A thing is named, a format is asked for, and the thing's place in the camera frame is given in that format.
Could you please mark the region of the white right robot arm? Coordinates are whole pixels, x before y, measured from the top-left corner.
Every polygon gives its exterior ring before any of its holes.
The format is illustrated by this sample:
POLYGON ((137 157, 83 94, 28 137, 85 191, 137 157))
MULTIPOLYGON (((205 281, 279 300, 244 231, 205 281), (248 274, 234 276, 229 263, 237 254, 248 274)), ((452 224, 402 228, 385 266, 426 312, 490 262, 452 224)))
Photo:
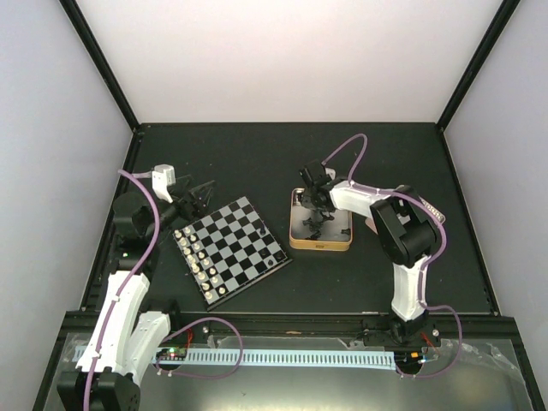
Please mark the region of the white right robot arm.
POLYGON ((427 267, 447 244, 440 219, 409 186, 373 188, 327 174, 302 179, 306 208, 350 211, 374 222, 381 247, 393 264, 390 337, 400 345, 410 344, 420 335, 429 310, 427 267))

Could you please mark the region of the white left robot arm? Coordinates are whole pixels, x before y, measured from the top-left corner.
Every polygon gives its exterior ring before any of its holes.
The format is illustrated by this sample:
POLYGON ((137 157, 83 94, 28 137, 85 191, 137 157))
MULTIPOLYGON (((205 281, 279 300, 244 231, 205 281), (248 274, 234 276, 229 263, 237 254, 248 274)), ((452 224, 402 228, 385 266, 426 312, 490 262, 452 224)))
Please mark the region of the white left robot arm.
POLYGON ((142 301, 158 264, 158 238, 177 219, 206 215, 215 183, 193 185, 191 176, 167 188, 169 200, 143 185, 114 200, 115 253, 104 305, 73 371, 62 372, 57 393, 67 410, 136 410, 140 384, 162 340, 183 333, 175 300, 142 301))

